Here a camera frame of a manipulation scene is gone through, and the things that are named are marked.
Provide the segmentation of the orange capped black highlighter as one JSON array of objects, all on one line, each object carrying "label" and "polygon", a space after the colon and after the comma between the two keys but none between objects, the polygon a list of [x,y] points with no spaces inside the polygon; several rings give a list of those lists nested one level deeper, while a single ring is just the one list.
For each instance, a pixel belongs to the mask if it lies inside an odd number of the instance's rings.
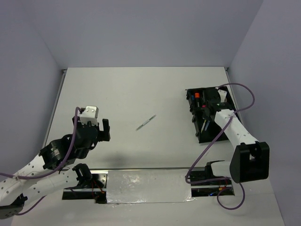
[{"label": "orange capped black highlighter", "polygon": [[195,98],[195,102],[196,102],[196,107],[200,107],[200,94],[195,93],[194,98]]}]

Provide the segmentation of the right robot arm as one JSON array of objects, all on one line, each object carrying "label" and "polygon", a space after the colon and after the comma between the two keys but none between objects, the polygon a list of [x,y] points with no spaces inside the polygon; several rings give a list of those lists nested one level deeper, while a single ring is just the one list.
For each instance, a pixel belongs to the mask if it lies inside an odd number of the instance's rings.
[{"label": "right robot arm", "polygon": [[269,176],[269,146],[259,142],[243,126],[236,116],[236,111],[224,101],[217,88],[206,88],[203,91],[205,117],[222,129],[231,142],[234,152],[231,161],[211,163],[205,181],[215,184],[221,177],[231,178],[235,183],[264,180]]}]

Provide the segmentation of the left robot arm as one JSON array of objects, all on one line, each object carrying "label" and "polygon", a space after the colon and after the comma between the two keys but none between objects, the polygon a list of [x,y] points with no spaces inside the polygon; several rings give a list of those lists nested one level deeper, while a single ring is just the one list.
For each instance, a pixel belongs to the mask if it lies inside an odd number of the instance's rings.
[{"label": "left robot arm", "polygon": [[110,140],[109,120],[102,120],[103,130],[95,116],[75,116],[72,122],[73,133],[51,141],[31,162],[1,181],[1,219],[24,215],[26,205],[60,189],[98,188],[93,199],[105,198],[107,177],[92,174],[86,164],[75,161],[86,158],[97,143]]}]

